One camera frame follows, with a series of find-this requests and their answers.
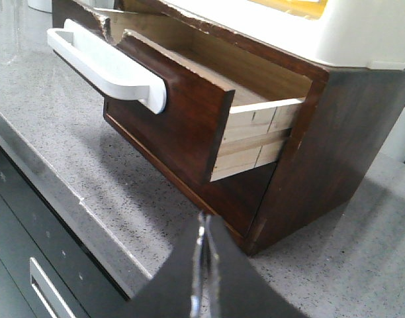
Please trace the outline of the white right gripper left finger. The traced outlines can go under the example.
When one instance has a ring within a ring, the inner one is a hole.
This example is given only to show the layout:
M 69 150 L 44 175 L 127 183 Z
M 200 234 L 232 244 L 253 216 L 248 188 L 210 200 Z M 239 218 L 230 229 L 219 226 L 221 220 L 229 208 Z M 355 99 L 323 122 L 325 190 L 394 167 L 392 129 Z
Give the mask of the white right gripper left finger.
M 48 45 L 109 97 L 139 101 L 160 114 L 167 101 L 164 81 L 108 42 L 67 19 L 47 30 Z

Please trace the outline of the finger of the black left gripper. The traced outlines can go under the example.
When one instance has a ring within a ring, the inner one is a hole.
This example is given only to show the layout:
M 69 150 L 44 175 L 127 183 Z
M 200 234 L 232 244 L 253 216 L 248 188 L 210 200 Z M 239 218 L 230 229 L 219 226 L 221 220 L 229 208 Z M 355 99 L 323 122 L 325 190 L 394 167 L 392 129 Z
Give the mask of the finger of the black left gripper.
M 205 217 L 192 218 L 156 275 L 125 305 L 119 317 L 199 317 L 203 294 Z

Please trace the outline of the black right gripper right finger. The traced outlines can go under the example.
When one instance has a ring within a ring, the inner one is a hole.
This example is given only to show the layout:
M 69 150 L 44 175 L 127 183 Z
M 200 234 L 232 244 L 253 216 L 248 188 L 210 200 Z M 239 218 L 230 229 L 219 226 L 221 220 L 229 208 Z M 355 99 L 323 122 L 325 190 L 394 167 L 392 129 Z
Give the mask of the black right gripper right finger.
M 212 317 L 305 317 L 252 267 L 219 216 L 207 217 L 208 298 Z

